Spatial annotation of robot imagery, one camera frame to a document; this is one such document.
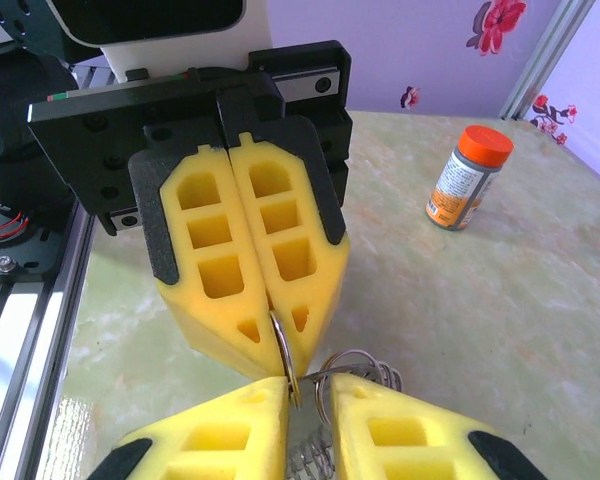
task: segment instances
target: coiled spring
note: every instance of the coiled spring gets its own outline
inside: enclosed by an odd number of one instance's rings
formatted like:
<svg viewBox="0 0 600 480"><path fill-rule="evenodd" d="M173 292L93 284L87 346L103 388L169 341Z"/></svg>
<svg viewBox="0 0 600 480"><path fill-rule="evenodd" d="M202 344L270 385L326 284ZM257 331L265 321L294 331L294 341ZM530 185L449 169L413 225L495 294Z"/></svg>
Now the coiled spring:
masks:
<svg viewBox="0 0 600 480"><path fill-rule="evenodd" d="M344 363L353 357L363 357L366 363ZM402 376L385 362L376 360L364 350L345 350L329 357L320 370L300 379L302 384L312 382L316 410L321 424L300 442L291 445L287 451L288 480L329 480L335 474L333 461L333 438L331 435L331 419L327 413L325 401L325 385L334 373L352 373L379 383L396 391L402 391Z"/></svg>

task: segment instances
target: black bracket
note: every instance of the black bracket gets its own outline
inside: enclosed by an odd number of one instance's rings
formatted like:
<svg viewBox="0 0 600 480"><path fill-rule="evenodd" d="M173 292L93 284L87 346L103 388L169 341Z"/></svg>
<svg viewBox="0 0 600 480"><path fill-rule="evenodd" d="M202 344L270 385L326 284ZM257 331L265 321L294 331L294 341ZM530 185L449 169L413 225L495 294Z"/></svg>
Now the black bracket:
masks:
<svg viewBox="0 0 600 480"><path fill-rule="evenodd" d="M245 88L259 122L309 120L342 205L352 129L345 110L350 67L335 41L253 52L243 72L190 69L58 95L32 106L29 125L85 210L115 235L137 211L127 164L149 148L146 128L211 116L222 131L217 93ZM137 224L132 218L127 223Z"/></svg>
<svg viewBox="0 0 600 480"><path fill-rule="evenodd" d="M6 268L0 267L0 283L40 282L57 275L76 206L70 195L53 210L32 217L21 235L0 242L0 259L10 260ZM0 211L0 225L10 220Z"/></svg>

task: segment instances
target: marble tabletop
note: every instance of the marble tabletop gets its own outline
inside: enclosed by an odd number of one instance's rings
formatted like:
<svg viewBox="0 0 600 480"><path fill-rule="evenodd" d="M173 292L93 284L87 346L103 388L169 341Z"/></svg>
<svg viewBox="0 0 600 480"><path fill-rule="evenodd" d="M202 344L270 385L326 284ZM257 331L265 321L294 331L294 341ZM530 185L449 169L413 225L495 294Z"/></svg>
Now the marble tabletop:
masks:
<svg viewBox="0 0 600 480"><path fill-rule="evenodd" d="M525 123L353 118L351 257L314 366L365 349L550 479L600 480L600 179ZM470 123L515 151L467 230L448 232L424 206ZM38 479L85 478L128 431L247 383L187 347L142 232L98 228Z"/></svg>

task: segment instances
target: keyring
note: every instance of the keyring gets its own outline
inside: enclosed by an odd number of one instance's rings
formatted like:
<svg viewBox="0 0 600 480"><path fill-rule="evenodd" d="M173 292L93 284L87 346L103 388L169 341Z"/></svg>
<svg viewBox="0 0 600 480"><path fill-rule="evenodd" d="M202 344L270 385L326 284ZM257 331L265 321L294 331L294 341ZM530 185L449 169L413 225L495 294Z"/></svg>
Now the keyring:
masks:
<svg viewBox="0 0 600 480"><path fill-rule="evenodd" d="M373 356L370 353L365 352L364 350L351 349L351 350L345 350L344 352L334 353L329 358L327 358L327 360L322 364L320 371L329 370L330 368L332 368L334 366L334 364L338 360L340 360L348 355L361 355L361 356L365 357L369 361L369 365L373 368L375 373L378 375L378 378L381 379L381 383L382 383L382 374L383 374L382 367L380 367L378 365L379 362L375 358L373 358ZM326 376L322 376L322 377L318 378L318 380L316 381L314 398L315 398L315 402L316 402L316 408L318 410L318 415L320 416L320 420L326 427L330 428L331 427L331 419L329 419L329 416L327 415L327 410L326 410L326 407L324 404L324 399L323 399L324 384L325 384L326 379L327 379Z"/></svg>
<svg viewBox="0 0 600 480"><path fill-rule="evenodd" d="M280 356L282 357L282 367L284 368L284 374L289 379L289 386L291 387L291 403L294 407L300 408L302 406L302 393L300 392L300 385L298 385L298 378L296 377L295 371L293 370L293 360L291 358L291 350L287 339L284 336L284 330L282 325L276 317L273 311L269 312L271 322L273 323L273 331L276 334L276 340L278 341L278 348L280 348Z"/></svg>

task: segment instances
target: square hole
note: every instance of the square hole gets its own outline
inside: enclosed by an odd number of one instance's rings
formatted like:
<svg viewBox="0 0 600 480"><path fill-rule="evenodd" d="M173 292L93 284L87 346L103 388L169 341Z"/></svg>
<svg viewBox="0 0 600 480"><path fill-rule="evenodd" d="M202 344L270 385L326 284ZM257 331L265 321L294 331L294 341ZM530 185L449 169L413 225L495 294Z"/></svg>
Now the square hole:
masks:
<svg viewBox="0 0 600 480"><path fill-rule="evenodd" d="M220 194L213 174L200 172L189 175L178 187L178 200L182 210L220 203Z"/></svg>
<svg viewBox="0 0 600 480"><path fill-rule="evenodd" d="M198 263L204 293L209 298L223 298L244 290L237 255L214 258Z"/></svg>
<svg viewBox="0 0 600 480"><path fill-rule="evenodd" d="M203 423L191 432L183 450L244 450L250 434L247 423Z"/></svg>
<svg viewBox="0 0 600 480"><path fill-rule="evenodd" d="M160 480L234 480L236 469L226 465L169 465Z"/></svg>
<svg viewBox="0 0 600 480"><path fill-rule="evenodd" d="M300 225L298 206L295 200L262 207L260 214L267 233L288 230Z"/></svg>
<svg viewBox="0 0 600 480"><path fill-rule="evenodd" d="M189 222L187 226L193 248L210 247L231 241L231 230L225 215Z"/></svg>
<svg viewBox="0 0 600 480"><path fill-rule="evenodd" d="M293 323L296 326L296 330L304 332L304 328L307 326L307 320L309 318L309 309L306 306L296 307L291 311L293 317Z"/></svg>
<svg viewBox="0 0 600 480"><path fill-rule="evenodd" d="M387 480L456 480L455 469L451 462L406 462L398 461L384 465Z"/></svg>
<svg viewBox="0 0 600 480"><path fill-rule="evenodd" d="M280 276L287 282L316 273L316 259L308 238L275 245L273 255Z"/></svg>
<svg viewBox="0 0 600 480"><path fill-rule="evenodd" d="M427 435L417 418L370 418L367 427L378 447L417 447L427 445Z"/></svg>
<svg viewBox="0 0 600 480"><path fill-rule="evenodd" d="M264 162L254 165L249 170L251 185L256 198L275 195L291 190L289 174L274 162Z"/></svg>

